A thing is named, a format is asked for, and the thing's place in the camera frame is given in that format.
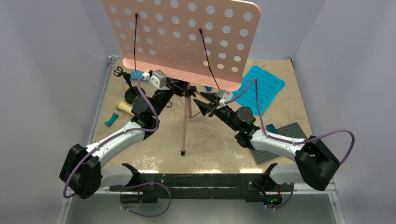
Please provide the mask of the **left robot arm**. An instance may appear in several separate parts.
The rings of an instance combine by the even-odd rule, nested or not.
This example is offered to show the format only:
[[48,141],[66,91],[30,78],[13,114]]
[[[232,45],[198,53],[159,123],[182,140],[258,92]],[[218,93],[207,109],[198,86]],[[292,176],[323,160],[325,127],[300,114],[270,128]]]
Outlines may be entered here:
[[138,93],[132,103],[134,116],[120,130],[98,142],[81,146],[72,146],[61,168],[59,178],[64,182],[63,197],[75,195],[87,199],[98,189],[122,185],[133,191],[139,186],[139,178],[129,165],[116,169],[105,169],[113,157],[128,147],[149,138],[160,125],[159,114],[174,95],[183,97],[188,89],[188,82],[167,78],[163,89],[156,90],[147,97],[140,87],[141,79],[136,84]]

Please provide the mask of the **pink music stand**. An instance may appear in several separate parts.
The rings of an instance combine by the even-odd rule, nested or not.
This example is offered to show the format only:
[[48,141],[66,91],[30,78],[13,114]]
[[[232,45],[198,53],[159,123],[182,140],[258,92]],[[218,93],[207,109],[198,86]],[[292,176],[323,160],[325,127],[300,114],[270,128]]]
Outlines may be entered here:
[[104,0],[122,64],[167,78],[237,90],[261,16],[242,0]]

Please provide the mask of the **blue sheet music page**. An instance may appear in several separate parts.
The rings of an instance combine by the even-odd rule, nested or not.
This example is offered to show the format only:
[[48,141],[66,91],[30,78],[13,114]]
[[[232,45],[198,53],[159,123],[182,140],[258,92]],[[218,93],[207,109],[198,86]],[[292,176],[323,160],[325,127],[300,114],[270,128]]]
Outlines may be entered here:
[[[244,76],[241,87],[233,92],[233,97],[237,97],[250,83],[252,79],[256,78],[258,81],[258,96],[260,112],[263,114],[275,96],[285,86],[285,82],[278,77],[272,75],[270,72],[263,70],[259,66],[252,66],[249,72]],[[241,106],[250,107],[254,115],[258,115],[257,103],[255,98],[255,83],[252,83],[246,92],[236,99],[236,102]]]

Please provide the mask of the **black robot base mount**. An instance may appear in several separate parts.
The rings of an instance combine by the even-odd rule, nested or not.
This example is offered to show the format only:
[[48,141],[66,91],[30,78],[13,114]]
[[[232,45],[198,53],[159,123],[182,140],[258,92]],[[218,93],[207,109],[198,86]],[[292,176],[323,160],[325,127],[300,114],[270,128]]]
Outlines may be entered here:
[[139,192],[143,203],[158,199],[244,200],[247,203],[281,204],[291,192],[288,184],[277,185],[263,174],[140,174],[126,186],[110,191]]

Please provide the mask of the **beige toy microphone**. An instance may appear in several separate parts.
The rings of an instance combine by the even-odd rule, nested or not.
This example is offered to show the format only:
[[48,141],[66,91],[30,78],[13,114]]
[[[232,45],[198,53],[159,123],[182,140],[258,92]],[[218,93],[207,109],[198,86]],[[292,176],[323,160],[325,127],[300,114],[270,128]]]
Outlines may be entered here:
[[132,113],[132,107],[130,105],[128,105],[125,101],[117,100],[115,105],[116,105],[117,110],[124,111],[124,112],[128,113],[129,115],[131,115],[132,117],[134,116],[134,114]]

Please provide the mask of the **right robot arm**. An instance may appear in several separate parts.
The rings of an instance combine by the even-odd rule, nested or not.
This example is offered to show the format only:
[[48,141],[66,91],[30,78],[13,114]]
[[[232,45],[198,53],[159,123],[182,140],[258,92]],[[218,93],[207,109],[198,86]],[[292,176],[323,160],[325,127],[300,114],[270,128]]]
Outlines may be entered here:
[[202,115],[216,116],[236,131],[235,139],[241,147],[253,151],[267,151],[293,161],[292,164],[275,164],[262,177],[263,186],[273,190],[287,182],[304,182],[311,188],[324,191],[338,171],[341,163],[320,139],[311,136],[300,139],[273,134],[255,125],[256,118],[250,107],[236,111],[225,105],[219,107],[220,98],[203,93],[208,102],[194,99]]

